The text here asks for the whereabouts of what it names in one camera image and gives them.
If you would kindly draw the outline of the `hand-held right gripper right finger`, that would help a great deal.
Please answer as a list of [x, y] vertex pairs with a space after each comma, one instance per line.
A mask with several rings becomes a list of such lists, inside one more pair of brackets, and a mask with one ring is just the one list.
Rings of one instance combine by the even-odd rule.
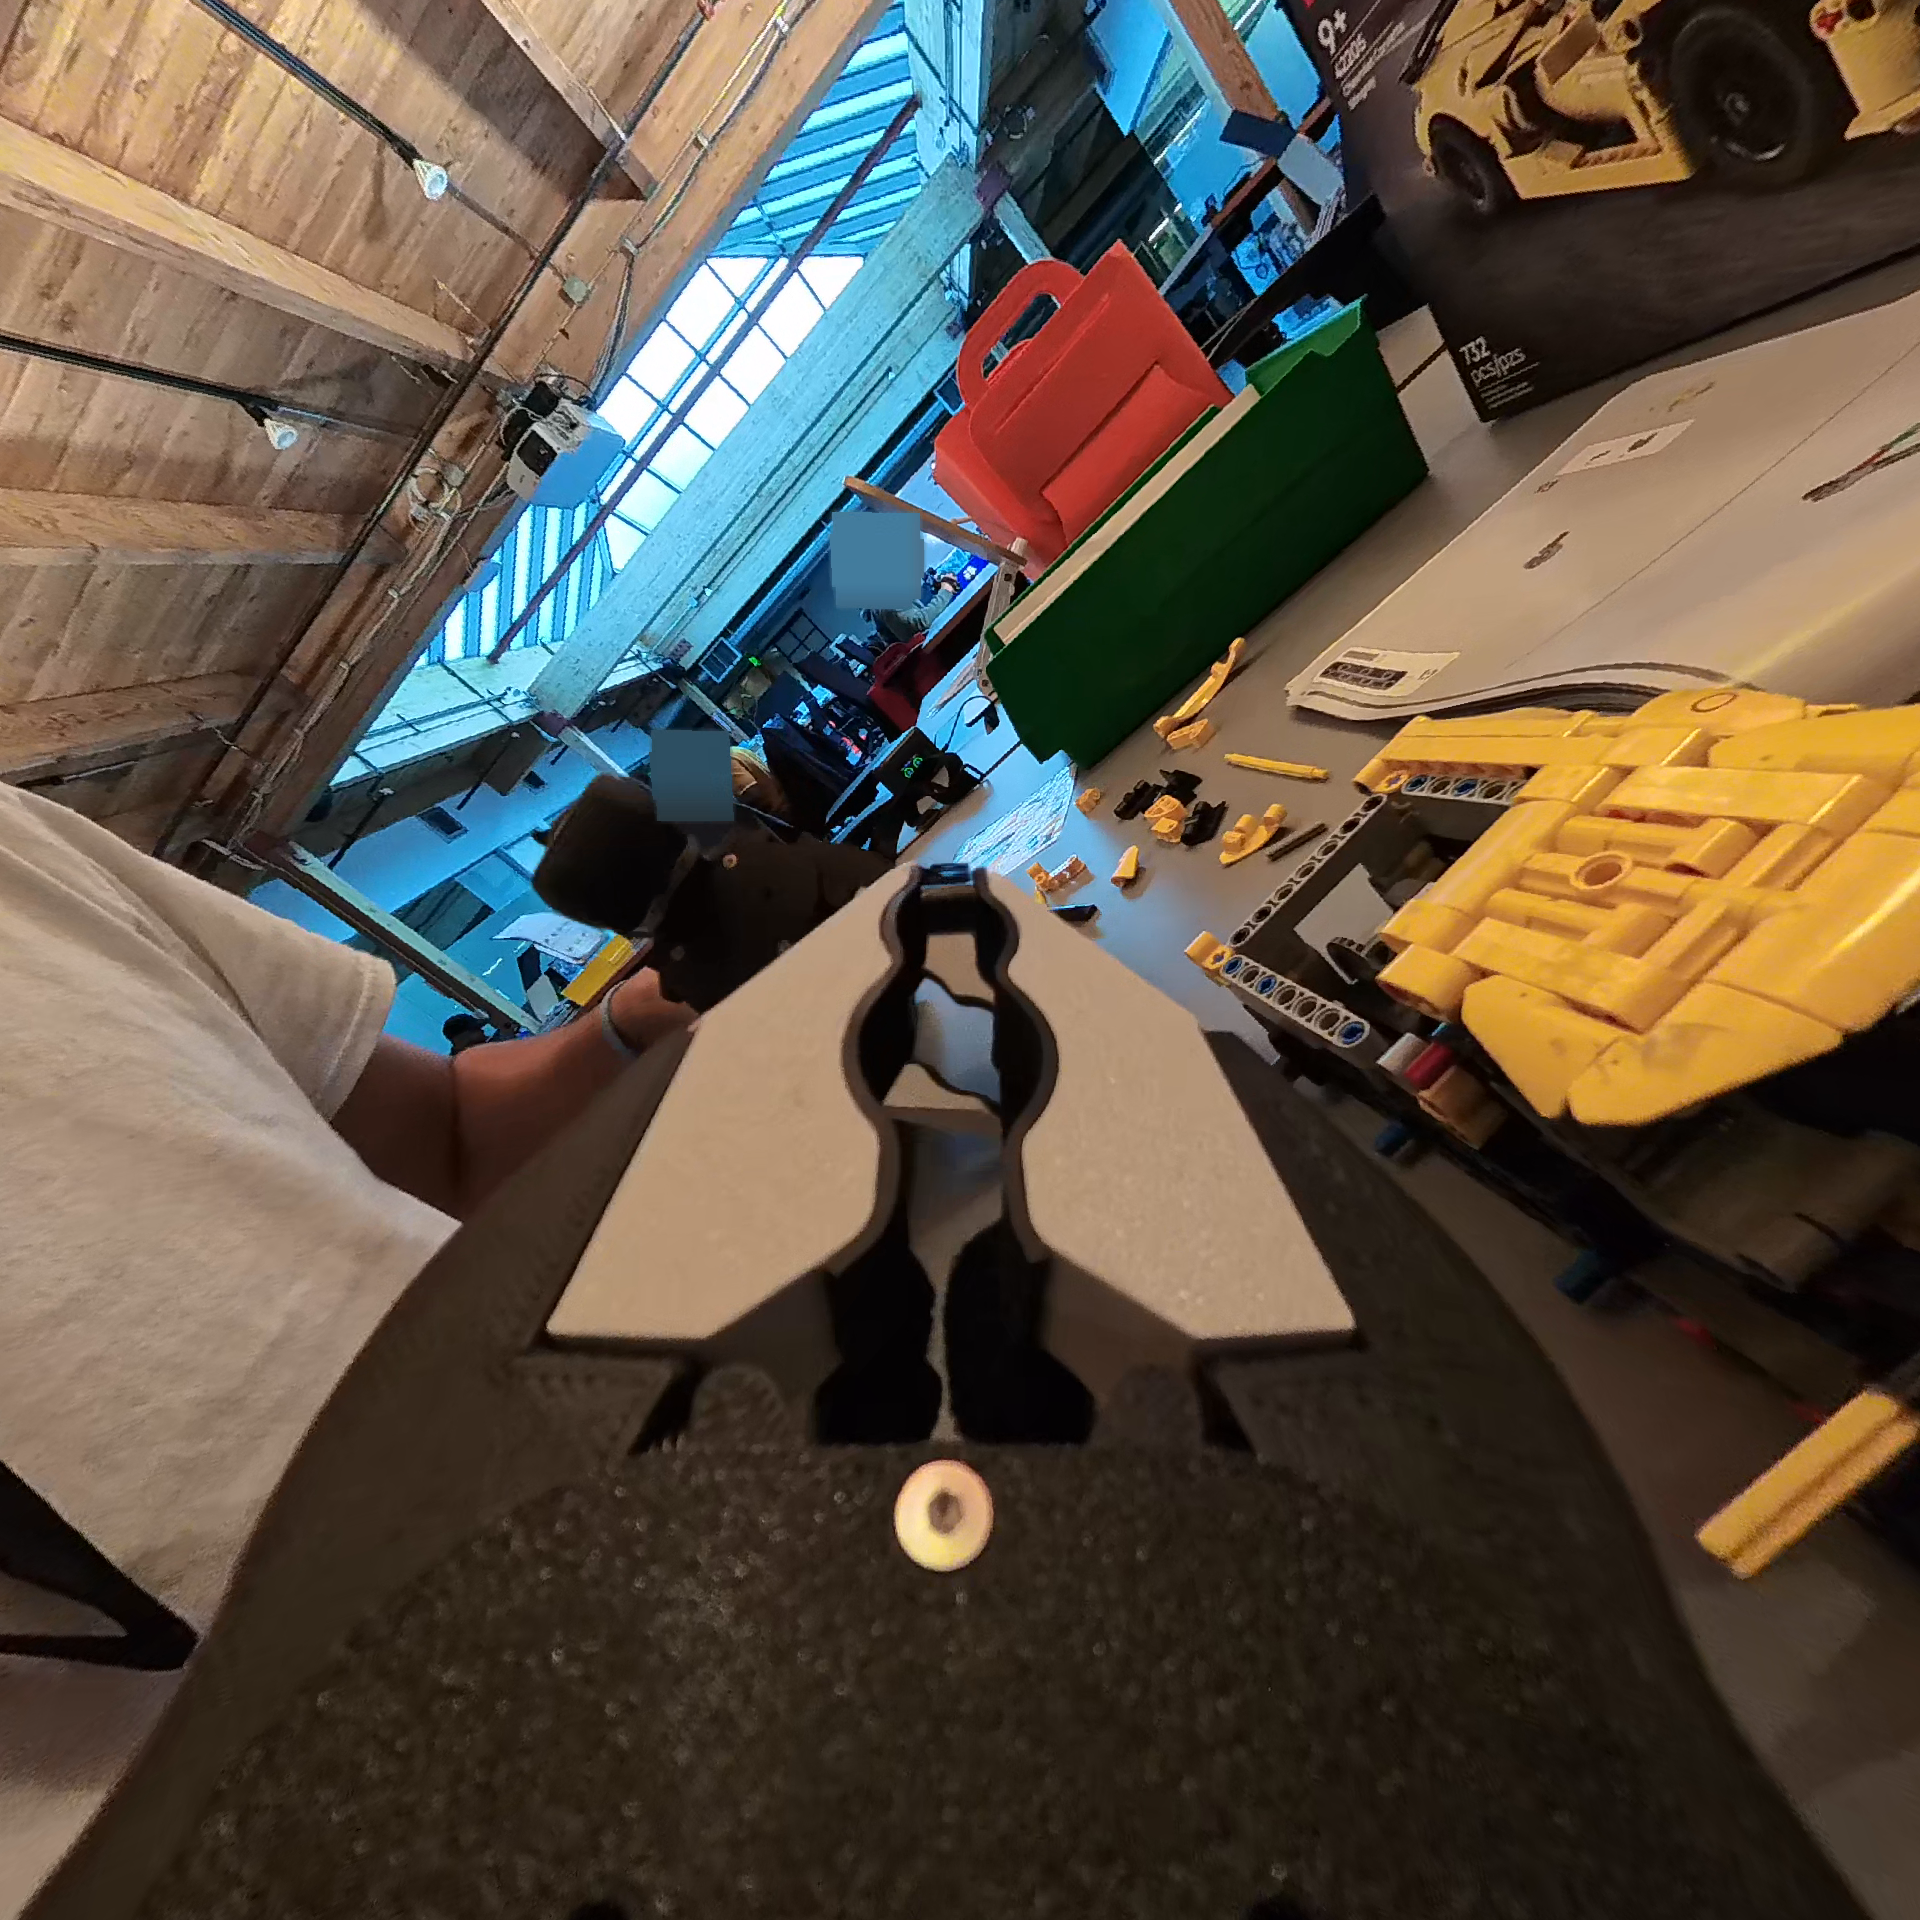
[[949, 1287], [954, 1427], [1084, 1445], [1131, 1381], [1343, 1352], [1356, 1309], [1195, 1014], [971, 874], [1002, 1123], [996, 1224]]

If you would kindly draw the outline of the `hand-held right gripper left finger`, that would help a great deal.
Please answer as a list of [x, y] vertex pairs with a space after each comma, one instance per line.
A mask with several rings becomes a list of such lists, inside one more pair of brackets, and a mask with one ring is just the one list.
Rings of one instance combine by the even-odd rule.
[[922, 883], [876, 878], [701, 1016], [553, 1347], [753, 1367], [829, 1443], [932, 1435], [932, 1284], [899, 1224], [885, 1105], [912, 1049]]

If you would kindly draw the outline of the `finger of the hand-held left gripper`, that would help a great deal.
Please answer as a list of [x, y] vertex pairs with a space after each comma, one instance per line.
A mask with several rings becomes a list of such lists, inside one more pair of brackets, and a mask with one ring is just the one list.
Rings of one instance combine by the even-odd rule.
[[971, 960], [928, 960], [911, 1002], [915, 1037], [885, 1094], [903, 1126], [1000, 1135], [996, 999]]

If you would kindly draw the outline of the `pile of yellow black pieces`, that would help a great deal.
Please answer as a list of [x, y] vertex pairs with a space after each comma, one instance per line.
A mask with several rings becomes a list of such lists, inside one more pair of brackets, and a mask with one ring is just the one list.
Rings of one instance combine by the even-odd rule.
[[[1244, 646], [1246, 638], [1237, 637], [1189, 701], [1156, 720], [1155, 733], [1165, 748], [1186, 753], [1212, 741], [1216, 729], [1209, 710], [1237, 677]], [[1222, 869], [1232, 869], [1260, 853], [1282, 853], [1280, 834], [1288, 820], [1285, 802], [1266, 804], [1260, 814], [1242, 814], [1232, 828], [1227, 828], [1227, 804], [1200, 801], [1200, 787], [1203, 781], [1190, 770], [1165, 770], [1156, 781], [1139, 781], [1131, 787], [1119, 799], [1114, 814], [1119, 820], [1144, 822], [1158, 845], [1198, 850], [1219, 843], [1216, 861]], [[1093, 902], [1056, 902], [1093, 876], [1082, 857], [1070, 857], [1056, 869], [1035, 861], [1024, 876], [1035, 901], [1056, 918], [1087, 925], [1098, 914]]]

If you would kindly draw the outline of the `yellow toy car model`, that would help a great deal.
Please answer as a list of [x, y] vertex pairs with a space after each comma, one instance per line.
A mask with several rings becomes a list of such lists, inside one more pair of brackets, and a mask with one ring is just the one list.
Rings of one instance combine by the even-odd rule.
[[1189, 958], [1280, 1062], [1782, 1385], [1809, 1430], [1696, 1534], [1756, 1576], [1836, 1515], [1916, 1562], [1916, 707], [1749, 687], [1417, 716]]

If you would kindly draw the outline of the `person's left forearm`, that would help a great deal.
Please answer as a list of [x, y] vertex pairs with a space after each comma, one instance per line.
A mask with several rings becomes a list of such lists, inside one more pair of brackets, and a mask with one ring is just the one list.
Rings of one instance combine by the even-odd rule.
[[384, 1037], [333, 1128], [376, 1181], [463, 1223], [634, 1064], [599, 1014], [447, 1056]]

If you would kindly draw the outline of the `black device with loops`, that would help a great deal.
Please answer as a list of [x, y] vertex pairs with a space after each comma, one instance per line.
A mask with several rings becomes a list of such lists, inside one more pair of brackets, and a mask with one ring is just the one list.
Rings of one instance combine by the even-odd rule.
[[886, 801], [918, 820], [962, 804], [981, 788], [982, 774], [920, 729], [911, 729], [880, 758], [876, 781]]

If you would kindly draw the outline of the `colourful printed paper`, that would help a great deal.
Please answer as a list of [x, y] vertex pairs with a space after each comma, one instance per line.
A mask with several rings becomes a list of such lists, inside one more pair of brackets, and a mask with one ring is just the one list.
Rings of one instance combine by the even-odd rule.
[[1031, 872], [1065, 832], [1077, 794], [1077, 769], [1055, 766], [1018, 806], [974, 832], [954, 862], [1009, 878]]

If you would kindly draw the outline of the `green plastic bin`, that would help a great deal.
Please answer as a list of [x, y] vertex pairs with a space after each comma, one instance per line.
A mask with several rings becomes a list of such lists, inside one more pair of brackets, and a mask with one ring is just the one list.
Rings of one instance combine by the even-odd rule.
[[1426, 482], [1358, 300], [1252, 365], [1248, 383], [1252, 418], [988, 661], [1035, 758], [1111, 755]]

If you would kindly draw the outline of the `white papers stack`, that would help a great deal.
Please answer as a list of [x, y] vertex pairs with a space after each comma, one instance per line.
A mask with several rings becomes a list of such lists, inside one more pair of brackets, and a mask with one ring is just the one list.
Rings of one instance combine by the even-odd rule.
[[1227, 444], [1242, 424], [1252, 420], [1260, 391], [1248, 383], [1242, 392], [1207, 423], [1195, 428], [1148, 477], [1143, 479], [1107, 517], [1081, 538], [1037, 585], [1015, 599], [1010, 609], [988, 624], [984, 640], [988, 657], [1009, 648], [1029, 626], [1069, 592], [1119, 541], [1151, 515], [1190, 473], [1203, 469], [1216, 448]]

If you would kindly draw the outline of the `person's white shirt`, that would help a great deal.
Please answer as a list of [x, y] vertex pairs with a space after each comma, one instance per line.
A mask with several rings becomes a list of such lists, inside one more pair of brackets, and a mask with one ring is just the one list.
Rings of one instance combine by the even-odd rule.
[[204, 1631], [486, 1160], [371, 954], [17, 787], [3, 841], [4, 1469]]

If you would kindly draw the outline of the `orange bag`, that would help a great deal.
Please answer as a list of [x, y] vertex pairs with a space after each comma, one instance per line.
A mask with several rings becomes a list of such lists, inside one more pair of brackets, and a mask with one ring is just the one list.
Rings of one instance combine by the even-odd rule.
[[1232, 397], [1124, 244], [1024, 266], [972, 325], [932, 479], [1039, 579]]

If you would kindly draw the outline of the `grey instruction booklet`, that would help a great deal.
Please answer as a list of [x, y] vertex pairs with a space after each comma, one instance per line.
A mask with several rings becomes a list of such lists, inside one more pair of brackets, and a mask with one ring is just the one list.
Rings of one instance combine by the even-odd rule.
[[1402, 724], [1919, 684], [1919, 296], [1623, 391], [1288, 684]]

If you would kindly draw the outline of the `toy car box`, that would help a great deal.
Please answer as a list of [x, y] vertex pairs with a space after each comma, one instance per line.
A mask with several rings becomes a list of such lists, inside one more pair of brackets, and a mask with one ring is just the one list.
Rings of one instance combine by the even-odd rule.
[[1916, 252], [1914, 3], [1287, 10], [1481, 420]]

